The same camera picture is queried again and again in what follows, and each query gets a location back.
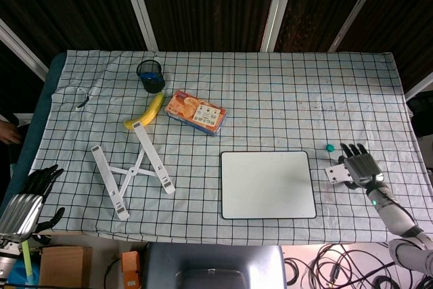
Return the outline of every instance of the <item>grid pattern tablecloth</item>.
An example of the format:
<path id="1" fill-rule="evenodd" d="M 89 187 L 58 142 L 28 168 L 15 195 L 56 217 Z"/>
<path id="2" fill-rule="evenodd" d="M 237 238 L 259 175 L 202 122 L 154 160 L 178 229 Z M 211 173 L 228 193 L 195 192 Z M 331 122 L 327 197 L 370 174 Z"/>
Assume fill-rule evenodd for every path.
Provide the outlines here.
<path id="1" fill-rule="evenodd" d="M 227 118 L 211 137 L 161 110 L 146 130 L 176 192 L 165 194 L 155 177 L 135 176 L 124 195 L 131 217 L 121 222 L 90 148 L 101 144 L 112 166 L 135 163 L 139 142 L 122 122 L 152 101 L 135 73 L 144 59 L 162 65 L 165 104 L 182 89 L 226 108 Z M 431 186 L 390 53 L 69 51 L 52 98 L 33 168 L 57 163 L 66 170 L 41 215 L 47 220 L 66 208 L 54 230 L 239 245 L 386 241 L 392 235 L 363 191 L 331 185 L 325 175 L 342 153 L 329 153 L 327 143 L 361 142 L 401 204 L 433 234 Z M 287 149 L 309 155 L 317 218 L 223 219 L 221 152 Z M 142 166 L 150 168 L 147 159 Z"/>

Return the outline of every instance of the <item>white tablet stand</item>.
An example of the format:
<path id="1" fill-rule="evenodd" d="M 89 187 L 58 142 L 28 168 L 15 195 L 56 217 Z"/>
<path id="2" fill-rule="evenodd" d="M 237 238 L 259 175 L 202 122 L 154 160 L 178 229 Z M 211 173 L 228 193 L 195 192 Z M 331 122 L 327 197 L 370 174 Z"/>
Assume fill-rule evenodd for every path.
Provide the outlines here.
<path id="1" fill-rule="evenodd" d="M 91 148 L 96 165 L 99 169 L 99 172 L 101 173 L 102 179 L 113 203 L 114 210 L 116 211 L 120 220 L 127 220 L 129 218 L 128 210 L 126 209 L 123 202 L 123 195 L 127 190 L 127 186 L 132 176 L 136 176 L 136 174 L 157 176 L 160 179 L 162 187 L 167 194 L 171 194 L 176 190 L 143 125 L 140 122 L 137 122 L 133 125 L 133 128 L 141 143 L 142 149 L 138 155 L 137 162 L 128 170 L 110 166 L 101 146 L 95 146 Z M 149 160 L 154 167 L 154 172 L 140 169 L 141 161 L 143 160 L 145 153 L 147 154 L 147 157 L 149 157 Z M 112 173 L 126 175 L 120 190 L 117 188 L 117 183 L 114 180 Z"/>

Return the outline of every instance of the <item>whiteboard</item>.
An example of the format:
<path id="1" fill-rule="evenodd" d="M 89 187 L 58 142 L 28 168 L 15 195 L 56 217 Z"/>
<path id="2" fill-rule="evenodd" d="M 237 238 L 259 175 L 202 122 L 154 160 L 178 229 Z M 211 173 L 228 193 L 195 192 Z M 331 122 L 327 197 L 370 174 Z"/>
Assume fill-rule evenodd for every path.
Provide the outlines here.
<path id="1" fill-rule="evenodd" d="M 315 218 L 306 152 L 223 152 L 223 218 Z"/>

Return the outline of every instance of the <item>robotic hand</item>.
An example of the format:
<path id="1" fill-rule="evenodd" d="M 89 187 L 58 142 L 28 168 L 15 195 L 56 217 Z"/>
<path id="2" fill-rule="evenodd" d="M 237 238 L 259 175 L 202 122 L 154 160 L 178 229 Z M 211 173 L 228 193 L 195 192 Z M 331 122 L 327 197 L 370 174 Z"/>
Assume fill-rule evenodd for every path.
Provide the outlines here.
<path id="1" fill-rule="evenodd" d="M 366 189 L 380 218 L 388 230 L 402 238 L 391 240 L 390 255 L 397 265 L 433 276 L 433 241 L 418 227 L 410 213 L 403 208 L 390 188 L 383 182 L 384 174 L 363 145 L 341 144 L 345 157 L 340 157 L 355 183 Z"/>
<path id="2" fill-rule="evenodd" d="M 54 181 L 63 173 L 57 165 L 37 170 L 28 176 L 21 192 L 16 194 L 6 206 L 0 219 L 0 286 L 20 255 L 19 245 L 33 233 L 52 228 L 62 218 L 65 209 L 60 208 L 53 219 L 37 223 L 45 200 Z"/>

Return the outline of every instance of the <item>cardboard box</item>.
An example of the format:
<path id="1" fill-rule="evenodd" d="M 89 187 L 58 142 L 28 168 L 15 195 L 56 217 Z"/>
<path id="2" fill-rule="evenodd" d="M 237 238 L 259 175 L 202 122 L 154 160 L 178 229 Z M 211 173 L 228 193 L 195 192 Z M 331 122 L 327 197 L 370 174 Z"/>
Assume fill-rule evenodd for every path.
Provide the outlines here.
<path id="1" fill-rule="evenodd" d="M 42 286 L 89 286 L 92 248 L 81 246 L 56 246 L 42 249 Z"/>

